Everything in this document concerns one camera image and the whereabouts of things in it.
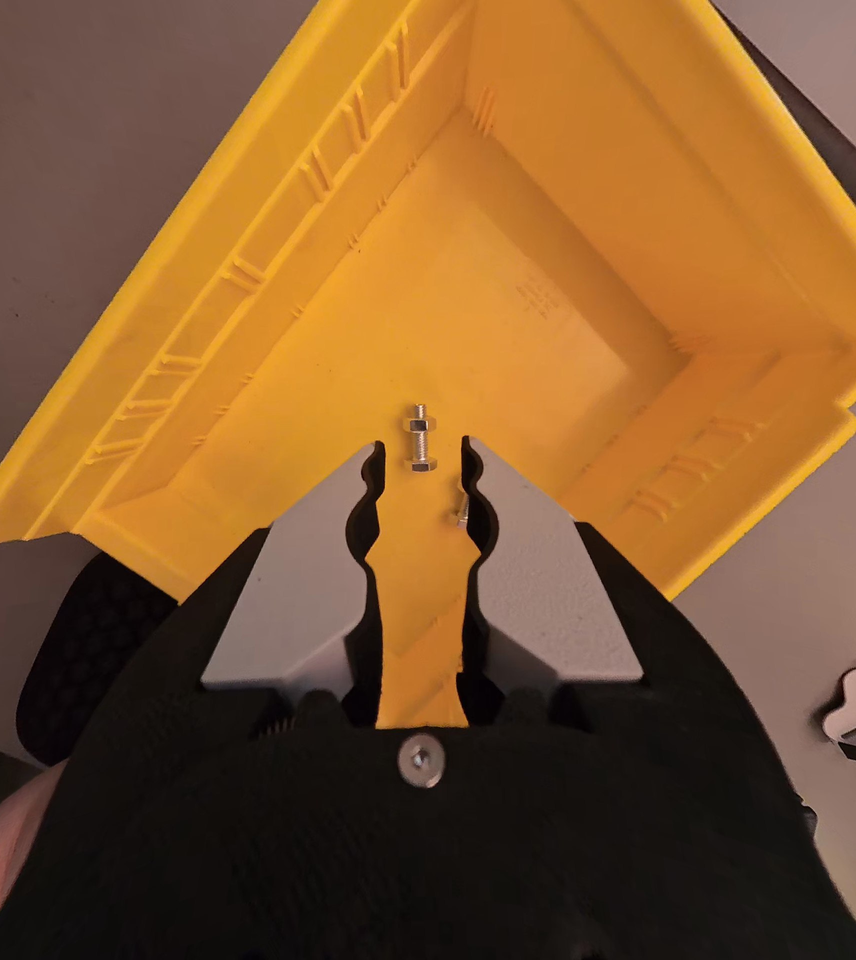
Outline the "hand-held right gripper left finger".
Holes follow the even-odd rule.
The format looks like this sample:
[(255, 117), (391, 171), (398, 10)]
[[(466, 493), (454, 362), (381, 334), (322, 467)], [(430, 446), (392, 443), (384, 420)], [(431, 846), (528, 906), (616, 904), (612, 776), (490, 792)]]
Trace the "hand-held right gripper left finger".
[(292, 709), (332, 694), (350, 722), (374, 726), (384, 637), (374, 570), (385, 490), (382, 441), (363, 445), (267, 529), (201, 683), (274, 690)]

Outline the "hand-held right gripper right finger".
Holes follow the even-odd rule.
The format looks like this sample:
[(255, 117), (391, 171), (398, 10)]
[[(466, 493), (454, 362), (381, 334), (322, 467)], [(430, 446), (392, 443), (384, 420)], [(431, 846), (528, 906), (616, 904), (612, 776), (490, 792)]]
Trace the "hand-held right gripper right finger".
[(508, 698), (550, 706), (563, 688), (640, 682), (643, 668), (577, 521), (480, 438), (461, 440), (467, 576), (459, 703), (470, 726)]

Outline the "yellow plastic bin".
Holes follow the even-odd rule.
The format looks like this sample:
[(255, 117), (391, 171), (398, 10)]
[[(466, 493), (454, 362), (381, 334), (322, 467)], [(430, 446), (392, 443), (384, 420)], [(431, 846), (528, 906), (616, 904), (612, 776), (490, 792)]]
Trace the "yellow plastic bin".
[(319, 2), (0, 464), (185, 599), (480, 437), (675, 596), (856, 432), (856, 207), (710, 2)]

